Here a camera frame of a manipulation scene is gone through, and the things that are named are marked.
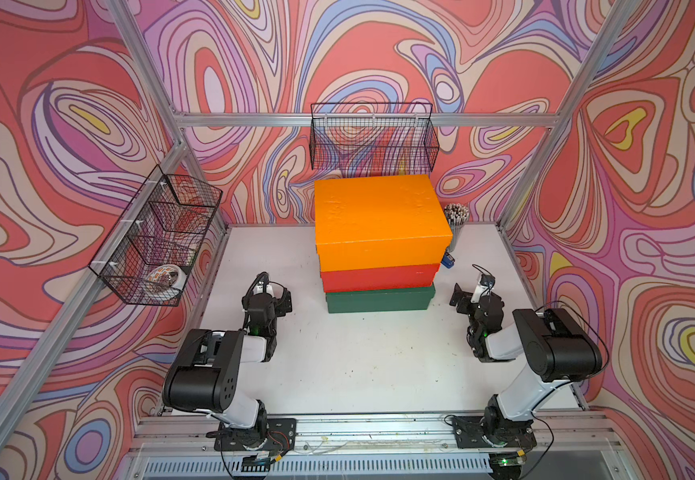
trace box lid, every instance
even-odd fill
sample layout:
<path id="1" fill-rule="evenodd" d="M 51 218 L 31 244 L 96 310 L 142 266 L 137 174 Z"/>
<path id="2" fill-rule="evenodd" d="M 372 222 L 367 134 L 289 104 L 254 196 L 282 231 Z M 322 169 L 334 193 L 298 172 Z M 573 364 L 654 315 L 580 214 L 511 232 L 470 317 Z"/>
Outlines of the box lid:
<path id="1" fill-rule="evenodd" d="M 315 243 L 451 237 L 426 175 L 315 182 Z"/>

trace white table surface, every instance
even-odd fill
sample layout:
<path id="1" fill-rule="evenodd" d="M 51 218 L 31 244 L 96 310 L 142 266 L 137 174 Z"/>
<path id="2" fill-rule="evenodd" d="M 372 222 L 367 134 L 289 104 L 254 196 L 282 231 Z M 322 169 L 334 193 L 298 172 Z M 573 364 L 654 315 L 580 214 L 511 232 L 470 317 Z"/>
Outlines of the white table surface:
<path id="1" fill-rule="evenodd" d="M 531 302 L 494 225 L 465 225 L 455 266 L 441 265 L 428 310 L 326 311 L 312 226 L 240 226 L 231 230 L 200 328 L 237 330 L 240 298 L 256 274 L 291 291 L 294 312 L 278 319 L 278 347 L 268 363 L 240 366 L 238 389 L 268 413 L 378 413 L 479 410 L 525 365 L 481 363 L 465 340 L 467 316 L 449 306 L 454 283 L 475 286 L 479 264 L 496 277 L 504 325 Z M 579 409 L 570 387 L 543 408 Z"/>

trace swirly patterned wall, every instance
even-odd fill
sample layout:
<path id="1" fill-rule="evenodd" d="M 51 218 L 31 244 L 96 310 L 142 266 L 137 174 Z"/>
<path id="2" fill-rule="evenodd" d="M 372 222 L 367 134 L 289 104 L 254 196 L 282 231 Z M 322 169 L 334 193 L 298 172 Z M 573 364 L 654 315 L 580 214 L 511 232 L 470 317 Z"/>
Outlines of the swirly patterned wall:
<path id="1" fill-rule="evenodd" d="M 3 449 L 0 480 L 115 474 L 158 404 L 217 241 L 209 230 L 177 307 L 124 305 L 105 289 Z"/>
<path id="2" fill-rule="evenodd" d="M 607 2 L 149 2 L 136 18 L 177 110 L 298 112 L 314 101 L 428 99 L 440 112 L 555 111 Z M 444 204 L 499 216 L 543 133 L 441 128 Z M 308 128 L 195 128 L 235 223 L 311 222 Z"/>
<path id="3" fill-rule="evenodd" d="M 417 98 L 442 112 L 555 111 L 608 12 L 595 0 L 156 0 L 137 21 L 181 111 Z"/>
<path id="4" fill-rule="evenodd" d="M 224 191 L 230 223 L 314 221 L 313 184 L 340 172 L 310 168 L 309 128 L 192 128 L 186 133 L 208 180 Z M 440 128 L 430 180 L 441 202 L 468 204 L 494 221 L 534 153 L 543 128 Z"/>
<path id="5" fill-rule="evenodd" d="M 611 349 L 585 386 L 644 478 L 695 479 L 695 1 L 644 1 L 509 235 Z"/>
<path id="6" fill-rule="evenodd" d="M 99 2 L 0 2 L 0 393 L 169 147 Z"/>

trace black wire basket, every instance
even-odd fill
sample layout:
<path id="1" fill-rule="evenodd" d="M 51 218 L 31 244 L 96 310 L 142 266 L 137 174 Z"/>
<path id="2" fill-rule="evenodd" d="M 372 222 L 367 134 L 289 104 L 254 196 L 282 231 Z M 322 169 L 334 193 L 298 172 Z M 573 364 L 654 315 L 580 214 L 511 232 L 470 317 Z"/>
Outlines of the black wire basket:
<path id="1" fill-rule="evenodd" d="M 123 302 L 179 305 L 221 199 L 222 191 L 202 180 L 161 172 L 121 244 L 92 270 Z"/>
<path id="2" fill-rule="evenodd" d="M 438 156 L 429 102 L 310 106 L 310 166 L 343 177 L 429 174 Z"/>

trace orange box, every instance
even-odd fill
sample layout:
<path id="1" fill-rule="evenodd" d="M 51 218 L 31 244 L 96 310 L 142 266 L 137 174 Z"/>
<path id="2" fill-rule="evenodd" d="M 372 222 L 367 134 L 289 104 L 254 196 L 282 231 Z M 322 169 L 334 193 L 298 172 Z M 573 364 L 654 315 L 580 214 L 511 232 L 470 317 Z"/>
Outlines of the orange box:
<path id="1" fill-rule="evenodd" d="M 320 270 L 439 264 L 451 229 L 426 175 L 315 182 Z"/>

